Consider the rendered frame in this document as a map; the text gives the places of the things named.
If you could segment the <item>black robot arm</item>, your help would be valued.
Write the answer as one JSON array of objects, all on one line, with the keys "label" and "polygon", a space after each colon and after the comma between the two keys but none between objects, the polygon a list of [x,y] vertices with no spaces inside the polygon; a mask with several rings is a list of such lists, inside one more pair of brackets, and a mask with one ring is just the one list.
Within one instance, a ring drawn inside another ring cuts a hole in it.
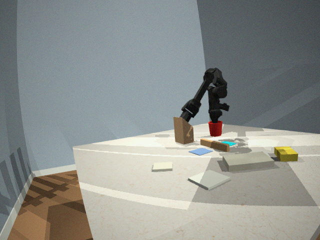
[{"label": "black robot arm", "polygon": [[[189,100],[181,109],[183,112],[180,118],[183,118],[187,122],[189,122],[191,118],[194,118],[199,112],[199,108],[202,105],[200,101],[206,91],[208,91],[209,99],[221,99],[227,96],[227,82],[223,79],[222,72],[218,68],[209,68],[206,70],[203,80],[195,97]],[[216,87],[209,86],[211,83]],[[226,103],[218,104],[218,109],[220,108],[221,110],[229,111],[229,107]]]}]

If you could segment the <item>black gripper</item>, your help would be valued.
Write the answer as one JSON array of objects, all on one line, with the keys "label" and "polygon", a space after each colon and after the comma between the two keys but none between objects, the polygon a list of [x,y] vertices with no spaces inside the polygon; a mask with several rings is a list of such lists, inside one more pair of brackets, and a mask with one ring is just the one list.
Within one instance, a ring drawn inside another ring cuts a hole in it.
[{"label": "black gripper", "polygon": [[217,124],[218,123],[218,118],[220,116],[222,116],[222,111],[221,108],[218,108],[218,105],[220,103],[220,99],[216,98],[216,99],[211,99],[209,98],[209,116],[211,118],[211,121],[213,124]]}]

